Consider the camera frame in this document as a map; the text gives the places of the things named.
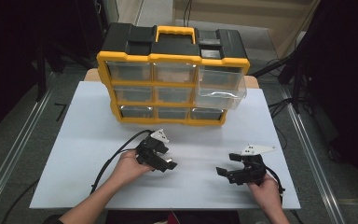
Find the person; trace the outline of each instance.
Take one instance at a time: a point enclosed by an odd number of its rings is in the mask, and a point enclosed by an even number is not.
[[[136,160],[136,150],[122,153],[114,171],[99,188],[80,204],[50,223],[94,223],[110,199],[121,188],[152,170],[152,167],[138,163]],[[264,181],[260,186],[257,186],[255,183],[249,183],[248,186],[255,197],[255,201],[271,223],[289,223],[282,210],[278,184],[274,178],[270,175],[265,175]]]

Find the white bracket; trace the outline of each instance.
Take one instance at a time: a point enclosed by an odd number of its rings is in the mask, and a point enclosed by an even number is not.
[[[276,147],[248,145],[241,152],[242,156],[254,156],[275,150]]]
[[[162,129],[153,132],[152,134],[150,134],[150,136],[154,139],[157,139],[163,143],[169,143],[170,140],[168,140],[168,138],[165,136],[165,133]]]

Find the yellow storage organizer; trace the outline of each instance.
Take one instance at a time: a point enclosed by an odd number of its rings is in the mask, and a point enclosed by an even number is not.
[[[111,23],[97,56],[119,122],[222,125],[246,95],[238,31]]]

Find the yellow handle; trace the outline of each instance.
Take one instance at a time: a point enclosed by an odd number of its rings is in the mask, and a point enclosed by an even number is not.
[[[196,35],[194,28],[191,27],[179,27],[179,26],[158,26],[156,42],[158,42],[158,37],[160,34],[165,35],[191,35],[193,44],[196,44]]]

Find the white table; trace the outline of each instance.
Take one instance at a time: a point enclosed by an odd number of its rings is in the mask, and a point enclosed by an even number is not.
[[[108,209],[246,209],[256,208],[246,185],[237,186],[217,175],[215,167],[243,168],[228,153],[240,153],[248,144],[275,146],[263,155],[286,192],[283,208],[300,208],[296,191],[261,90],[249,89],[236,110],[228,111],[223,126],[119,123],[111,113],[110,98],[99,82],[80,82],[51,150],[32,199],[31,208],[73,207],[85,199],[103,164],[133,135],[144,129],[164,129],[174,170],[147,173],[122,189]],[[128,148],[145,138],[141,135]],[[112,172],[118,157],[106,169],[100,184]]]

